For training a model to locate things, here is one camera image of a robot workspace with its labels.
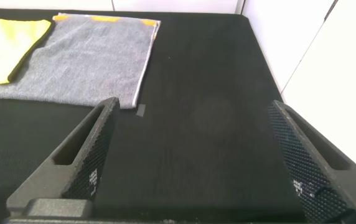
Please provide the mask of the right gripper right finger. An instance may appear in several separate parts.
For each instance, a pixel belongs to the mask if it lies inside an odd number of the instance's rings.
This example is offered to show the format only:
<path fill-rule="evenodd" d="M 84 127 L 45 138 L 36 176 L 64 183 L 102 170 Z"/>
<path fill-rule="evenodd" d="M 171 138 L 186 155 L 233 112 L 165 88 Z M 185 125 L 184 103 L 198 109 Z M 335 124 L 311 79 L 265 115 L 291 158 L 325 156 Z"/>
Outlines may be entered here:
<path fill-rule="evenodd" d="M 284 103 L 269 120 L 310 223 L 356 223 L 356 163 Z"/>

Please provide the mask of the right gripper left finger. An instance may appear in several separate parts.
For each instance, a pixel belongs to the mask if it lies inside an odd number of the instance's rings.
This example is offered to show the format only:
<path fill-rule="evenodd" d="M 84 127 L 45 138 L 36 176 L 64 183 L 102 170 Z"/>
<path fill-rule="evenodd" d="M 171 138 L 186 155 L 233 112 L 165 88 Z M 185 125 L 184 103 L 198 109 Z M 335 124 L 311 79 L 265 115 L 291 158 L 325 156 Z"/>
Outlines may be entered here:
<path fill-rule="evenodd" d="M 116 97 L 96 105 L 7 199 L 11 216 L 89 216 L 119 109 Z"/>

